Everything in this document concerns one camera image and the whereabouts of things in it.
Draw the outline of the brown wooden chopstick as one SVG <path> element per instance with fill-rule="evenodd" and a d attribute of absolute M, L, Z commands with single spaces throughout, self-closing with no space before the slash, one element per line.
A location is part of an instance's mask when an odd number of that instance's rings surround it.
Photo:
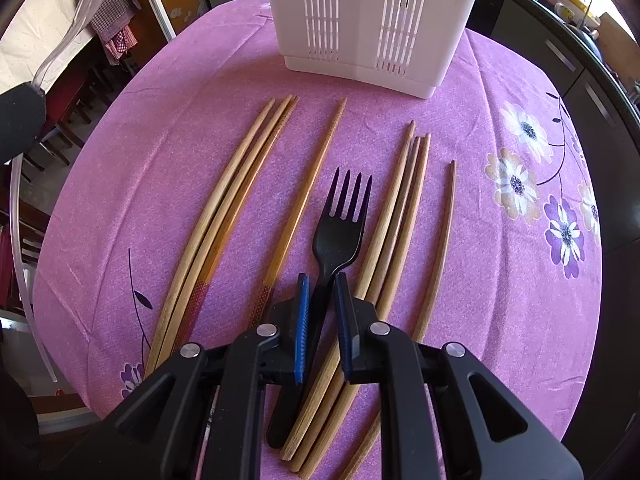
<path fill-rule="evenodd" d="M 390 187 L 388 188 L 382 211 L 378 217 L 378 224 L 373 232 L 368 251 L 364 257 L 363 265 L 360 270 L 360 275 L 355 288 L 356 296 L 360 299 L 366 296 L 372 282 L 375 268 L 378 265 L 378 258 L 380 258 L 382 252 L 384 240 L 388 227 L 390 226 L 390 220 L 392 220 L 392 215 L 400 190 L 402 177 L 404 176 L 405 166 L 415 131 L 416 122 L 412 120 L 409 122 L 406 129 L 404 143 L 402 144 L 402 148 L 397 159 L 397 164 L 392 180 L 390 181 Z M 338 341 L 334 340 L 334 343 L 330 347 L 330 350 L 322 363 L 322 367 L 320 367 L 314 383 L 306 394 L 302 411 L 298 415 L 296 422 L 288 435 L 288 440 L 286 440 L 283 445 L 283 450 L 280 453 L 281 460 L 292 460 L 299 445 L 303 442 L 305 434 L 314 420 L 314 416 L 316 416 L 318 408 L 326 395 L 326 390 L 330 388 L 330 383 L 332 382 L 338 364 L 340 364 L 340 349 L 338 348 Z"/>
<path fill-rule="evenodd" d="M 384 281 L 384 274 L 386 273 L 387 266 L 390 264 L 390 254 L 394 250 L 394 246 L 396 244 L 396 242 L 393 240 L 393 237 L 397 233 L 399 223 L 401 222 L 400 218 L 402 213 L 404 212 L 405 203 L 408 198 L 411 174 L 414 169 L 414 164 L 416 163 L 416 147 L 418 146 L 418 141 L 416 139 L 417 138 L 413 140 L 413 147 L 410 151 L 408 162 L 405 166 L 405 175 L 402 177 L 402 182 L 397 196 L 392 220 L 390 220 L 390 226 L 388 227 L 382 252 L 380 258 L 378 258 L 378 265 L 375 268 L 372 282 L 369 286 L 366 296 L 369 292 L 381 291 L 382 281 Z"/>
<path fill-rule="evenodd" d="M 436 304 L 440 282 L 442 281 L 442 272 L 446 262 L 448 244 L 450 239 L 450 231 L 452 225 L 452 217 L 454 216 L 454 203 L 456 202 L 456 185 L 457 185 L 457 162 L 453 160 L 449 165 L 448 172 L 448 195 L 444 215 L 442 216 L 442 225 L 440 226 L 439 237 L 434 266 L 432 269 L 430 281 L 426 289 L 426 293 L 422 302 L 422 307 L 416 325 L 414 326 L 411 338 L 414 342 L 420 344 L 427 332 L 431 322 L 431 317 Z M 357 451 L 349 460 L 345 470 L 340 475 L 340 480 L 352 479 L 367 458 L 367 455 L 378 440 L 381 433 L 381 415 L 377 414 L 374 421 L 371 422 L 367 433 L 364 435 Z"/>
<path fill-rule="evenodd" d="M 402 271 L 408 256 L 413 228 L 416 225 L 423 183 L 426 174 L 428 153 L 431 147 L 431 136 L 417 138 L 416 163 L 411 174 L 408 198 L 405 203 L 401 222 L 393 240 L 396 242 L 394 250 L 390 254 L 390 264 L 387 266 L 382 281 L 380 292 L 369 292 L 366 300 L 376 307 L 378 318 L 386 321 L 390 314 L 396 292 L 400 284 Z M 337 431 L 346 417 L 352 402 L 359 390 L 359 386 L 346 384 L 344 374 L 340 367 L 340 349 L 336 349 L 329 355 L 329 376 L 326 373 L 321 378 L 331 378 L 326 389 L 326 394 L 319 404 L 319 409 L 311 421 L 305 439 L 292 459 L 290 469 L 298 474 L 299 478 L 310 479 L 316 471 L 323 456 L 333 442 Z"/>

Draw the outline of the black plastic fork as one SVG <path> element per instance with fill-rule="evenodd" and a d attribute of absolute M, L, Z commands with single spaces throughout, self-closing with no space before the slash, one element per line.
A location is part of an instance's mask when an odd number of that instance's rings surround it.
<path fill-rule="evenodd" d="M 348 268 L 360 252 L 372 181 L 367 180 L 362 190 L 362 177 L 358 176 L 350 190 L 349 179 L 344 177 L 340 190 L 336 188 L 338 179 L 332 181 L 312 241 L 319 275 L 314 285 L 309 283 L 309 278 L 304 278 L 303 288 L 294 299 L 293 321 L 285 333 L 285 348 L 293 351 L 294 379 L 281 387 L 272 412 L 267 429 L 270 448 L 282 448 L 302 410 L 335 277 Z"/>

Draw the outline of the dark kitchen cabinets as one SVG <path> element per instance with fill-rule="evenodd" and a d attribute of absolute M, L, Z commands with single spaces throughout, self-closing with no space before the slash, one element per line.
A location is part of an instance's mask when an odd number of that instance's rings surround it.
<path fill-rule="evenodd" d="M 564 442 L 592 474 L 639 427 L 639 116 L 604 64 L 541 3 L 475 0 L 468 25 L 546 73 L 586 151 L 603 292 L 591 370 Z"/>

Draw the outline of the dark wooden chair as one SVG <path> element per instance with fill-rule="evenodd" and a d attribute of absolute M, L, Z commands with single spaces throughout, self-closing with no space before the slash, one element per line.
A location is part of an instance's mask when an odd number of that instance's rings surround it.
<path fill-rule="evenodd" d="M 50 92 L 46 94 L 46 121 L 37 138 L 36 145 L 48 153 L 64 167 L 70 166 L 70 160 L 61 152 L 53 139 L 61 141 L 66 148 L 82 148 L 85 140 L 72 128 L 72 116 L 80 117 L 86 124 L 92 119 L 88 111 L 93 109 L 92 102 L 100 99 L 106 106 L 111 101 L 99 88 L 100 78 L 96 76 L 94 61 L 96 58 L 89 52 L 89 48 L 82 50 L 75 56 L 61 76 L 55 81 Z M 40 256 L 44 231 L 47 229 L 50 214 L 45 212 L 44 203 L 35 204 L 37 194 L 41 200 L 48 194 L 45 188 L 32 186 L 32 178 L 21 170 L 20 189 L 20 234 L 21 256 L 24 264 L 24 275 L 29 289 L 32 289 L 35 268 Z"/>

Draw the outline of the white cloth on chair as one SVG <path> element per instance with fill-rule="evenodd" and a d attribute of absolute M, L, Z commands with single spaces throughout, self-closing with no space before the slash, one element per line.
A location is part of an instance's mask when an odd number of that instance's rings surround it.
<path fill-rule="evenodd" d="M 25 0 L 1 38 L 1 91 L 31 81 L 72 24 L 75 0 Z"/>

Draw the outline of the checkered hanging cloth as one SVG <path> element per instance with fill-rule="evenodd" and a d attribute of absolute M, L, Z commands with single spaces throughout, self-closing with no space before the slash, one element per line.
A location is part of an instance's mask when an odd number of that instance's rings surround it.
<path fill-rule="evenodd" d="M 140 9 L 138 0 L 103 0 L 94 14 L 91 28 L 99 36 L 108 62 L 112 65 L 117 65 L 137 44 L 138 40 L 129 24 Z"/>

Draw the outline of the pink floral tablecloth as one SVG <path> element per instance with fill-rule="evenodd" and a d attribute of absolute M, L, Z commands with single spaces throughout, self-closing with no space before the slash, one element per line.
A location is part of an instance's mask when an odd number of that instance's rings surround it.
<path fill-rule="evenodd" d="M 420 100 L 283 63 L 268 0 L 209 11 L 157 53 L 113 102 L 55 204 L 34 287 L 38 330 L 85 404 L 107 415 L 140 384 L 155 325 L 194 224 L 271 99 L 296 110 L 239 215 L 192 337 L 228 344 L 316 156 L 347 105 L 275 300 L 316 275 L 311 251 L 334 178 L 372 181 L 366 228 L 384 204 L 409 122 L 431 136 L 426 178 L 390 322 L 411 330 L 457 162 L 448 257 L 426 342 L 465 344 L 557 437 L 574 415 L 598 328 L 602 257 L 582 148 L 558 90 L 534 64 L 466 32 L 442 85 Z"/>

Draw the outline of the light wooden chopstick far left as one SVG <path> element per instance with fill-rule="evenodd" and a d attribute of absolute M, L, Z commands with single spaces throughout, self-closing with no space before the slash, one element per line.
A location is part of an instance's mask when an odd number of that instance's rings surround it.
<path fill-rule="evenodd" d="M 198 248 L 200 247 L 209 223 L 213 220 L 214 214 L 220 205 L 221 200 L 224 198 L 224 194 L 226 194 L 228 185 L 230 184 L 235 171 L 238 170 L 240 162 L 242 162 L 250 144 L 252 144 L 254 140 L 255 134 L 268 116 L 274 102 L 276 102 L 276 100 L 271 99 L 257 115 L 256 119 L 248 129 L 247 134 L 244 136 L 244 139 L 230 158 L 227 166 L 224 167 L 224 171 L 214 186 L 213 191 L 210 193 L 200 214 L 200 218 L 198 218 L 198 222 L 195 223 L 189 240 L 186 243 L 186 248 L 184 248 L 177 269 L 175 270 L 174 278 L 170 283 L 162 310 L 160 310 L 160 317 L 158 318 L 154 330 L 151 349 L 145 362 L 145 378 L 148 378 L 154 370 L 156 360 L 160 355 L 160 348 L 162 348 L 162 341 L 171 317 L 172 309 L 175 307 L 180 289 L 186 280 L 186 276 L 192 266 L 192 262 L 198 253 Z"/>

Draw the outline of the light wooden chopstick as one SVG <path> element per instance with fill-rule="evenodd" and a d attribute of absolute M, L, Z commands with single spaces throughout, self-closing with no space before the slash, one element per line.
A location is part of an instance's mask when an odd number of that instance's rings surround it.
<path fill-rule="evenodd" d="M 255 134 L 268 116 L 274 102 L 276 102 L 276 100 L 271 99 L 257 115 L 256 119 L 248 129 L 247 134 L 244 136 L 244 139 L 230 158 L 227 166 L 224 167 L 224 171 L 214 186 L 213 191 L 210 193 L 200 214 L 200 218 L 198 218 L 198 222 L 195 223 L 189 240 L 186 243 L 186 248 L 184 248 L 177 269 L 175 270 L 174 278 L 170 283 L 162 310 L 160 310 L 160 317 L 158 318 L 154 330 L 151 349 L 145 362 L 145 378 L 148 378 L 154 370 L 156 360 L 160 355 L 160 348 L 162 348 L 162 341 L 171 317 L 172 309 L 175 307 L 180 289 L 186 280 L 186 276 L 192 266 L 192 262 L 198 253 L 198 248 L 200 247 L 209 223 L 213 220 L 214 214 L 220 205 L 221 200 L 224 198 L 224 194 L 226 194 L 228 185 L 230 184 L 235 171 L 238 170 L 240 162 L 242 162 L 250 144 L 252 144 L 254 140 Z"/>
<path fill-rule="evenodd" d="M 193 302 L 195 295 L 210 282 L 224 245 L 227 243 L 232 224 L 235 222 L 235 215 L 242 207 L 246 193 L 253 185 L 256 174 L 262 168 L 273 142 L 277 140 L 296 103 L 295 96 L 286 96 L 281 102 L 274 102 L 240 162 L 238 170 L 235 171 L 180 289 L 154 370 L 168 358 L 178 340 L 186 336 L 186 330 L 194 320 L 197 307 Z"/>

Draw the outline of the white plastic utensil holder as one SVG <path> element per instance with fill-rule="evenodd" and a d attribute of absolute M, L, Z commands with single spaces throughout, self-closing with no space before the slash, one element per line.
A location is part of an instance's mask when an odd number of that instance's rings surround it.
<path fill-rule="evenodd" d="M 444 80 L 474 1 L 270 0 L 270 6 L 289 70 L 428 99 Z"/>

